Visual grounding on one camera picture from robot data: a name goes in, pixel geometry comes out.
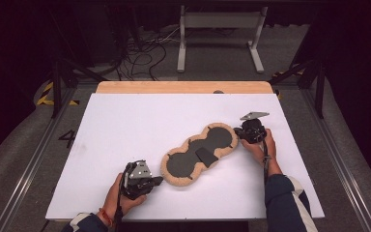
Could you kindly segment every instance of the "right hand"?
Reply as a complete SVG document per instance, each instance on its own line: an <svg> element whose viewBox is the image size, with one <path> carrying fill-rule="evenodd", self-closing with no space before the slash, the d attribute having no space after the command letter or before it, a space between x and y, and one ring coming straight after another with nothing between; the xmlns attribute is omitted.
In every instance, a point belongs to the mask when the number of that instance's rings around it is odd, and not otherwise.
<svg viewBox="0 0 371 232"><path fill-rule="evenodd" d="M268 154L270 155L271 159L276 160L276 147L275 147L275 141L273 140L272 133L270 129L266 129L267 136L265 137L265 142L267 144L268 148ZM253 143L250 144L245 139L241 140L242 145L246 150L248 150L254 159L260 163L260 165L263 164L263 158L264 158L264 151L262 150L263 143Z"/></svg>

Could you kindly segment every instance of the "white table surface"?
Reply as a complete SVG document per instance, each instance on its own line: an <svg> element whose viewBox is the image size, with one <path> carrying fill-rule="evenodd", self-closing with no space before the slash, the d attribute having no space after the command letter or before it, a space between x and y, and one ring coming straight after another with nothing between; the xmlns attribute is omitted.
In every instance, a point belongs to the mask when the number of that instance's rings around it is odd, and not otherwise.
<svg viewBox="0 0 371 232"><path fill-rule="evenodd" d="M210 123L240 127L250 111L276 141L284 174L301 182L314 218L324 217L300 152L275 94L93 94L89 100L47 219L95 213L128 162L146 160L154 176L162 157ZM265 218L263 170L240 144L187 187L163 182L126 221Z"/></svg>

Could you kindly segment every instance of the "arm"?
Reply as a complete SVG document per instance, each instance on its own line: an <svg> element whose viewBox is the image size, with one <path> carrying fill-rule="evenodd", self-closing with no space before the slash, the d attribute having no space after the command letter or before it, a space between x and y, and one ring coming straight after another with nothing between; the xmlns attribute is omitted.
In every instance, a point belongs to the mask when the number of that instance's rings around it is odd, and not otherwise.
<svg viewBox="0 0 371 232"><path fill-rule="evenodd" d="M276 146L271 130L265 137L271 157L268 169L268 181L265 185L265 205L269 231L317 231L310 215L309 201L300 183L283 175L276 160ZM242 140L242 145L263 164L264 152L260 144L249 144Z"/></svg>
<svg viewBox="0 0 371 232"><path fill-rule="evenodd" d="M119 173L107 193L102 210L99 210L96 214L82 213L77 215L63 228L62 232L105 232L107 227L112 227L112 220L117 209L117 197L120 194L119 184L121 179L122 173ZM146 195L142 195L135 200L130 200L122 195L120 205L122 206L123 215L126 215L131 208L142 204L146 198Z"/></svg>

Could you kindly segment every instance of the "sleeve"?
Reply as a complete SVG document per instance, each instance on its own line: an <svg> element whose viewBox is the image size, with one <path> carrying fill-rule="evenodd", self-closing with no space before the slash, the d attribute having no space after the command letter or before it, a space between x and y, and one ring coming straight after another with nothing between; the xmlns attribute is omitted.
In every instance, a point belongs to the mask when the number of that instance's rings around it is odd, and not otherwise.
<svg viewBox="0 0 371 232"><path fill-rule="evenodd" d="M318 231L306 193L300 182L292 177L277 174L268 178L265 205L270 232Z"/></svg>
<svg viewBox="0 0 371 232"><path fill-rule="evenodd" d="M108 228L103 224L99 217L94 214L79 214L62 232L107 232Z"/></svg>

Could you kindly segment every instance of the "table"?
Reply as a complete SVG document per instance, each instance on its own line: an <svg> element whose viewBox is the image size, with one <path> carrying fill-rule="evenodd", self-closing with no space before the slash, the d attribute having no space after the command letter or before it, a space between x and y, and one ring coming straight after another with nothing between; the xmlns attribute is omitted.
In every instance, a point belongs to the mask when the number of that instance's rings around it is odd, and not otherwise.
<svg viewBox="0 0 371 232"><path fill-rule="evenodd" d="M210 94L216 90L225 94ZM279 101L267 82L146 81L99 85L87 106L46 218L70 219L80 212L96 211L127 162L144 159L156 176L168 150L180 146L212 121L238 127L239 117L259 109L271 113L262 122L272 129L277 150L285 154L278 157L281 168L302 183L313 216L323 217ZM263 197L262 168L238 146L188 187L163 182L124 220L264 218Z"/></svg>

